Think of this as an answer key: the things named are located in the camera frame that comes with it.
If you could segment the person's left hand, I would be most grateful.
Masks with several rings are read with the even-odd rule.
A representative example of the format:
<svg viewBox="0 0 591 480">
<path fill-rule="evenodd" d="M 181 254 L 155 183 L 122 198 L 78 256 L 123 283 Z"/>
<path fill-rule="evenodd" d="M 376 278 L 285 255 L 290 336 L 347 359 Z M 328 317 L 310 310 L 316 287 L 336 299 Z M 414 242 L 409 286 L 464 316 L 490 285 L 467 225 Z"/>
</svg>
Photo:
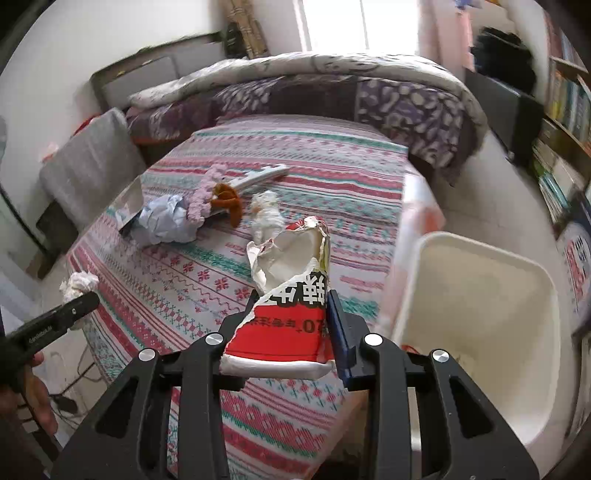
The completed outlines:
<svg viewBox="0 0 591 480">
<path fill-rule="evenodd" d="M 32 408 L 36 419 L 48 435 L 54 435 L 58 430 L 58 423 L 51 409 L 51 400 L 44 382 L 38 378 L 32 368 L 40 366 L 44 361 L 44 354 L 38 352 L 34 355 L 29 365 L 23 370 L 24 375 L 24 399 Z M 1 387 L 1 414 L 14 414 L 19 405 L 19 393 L 9 386 Z"/>
</svg>

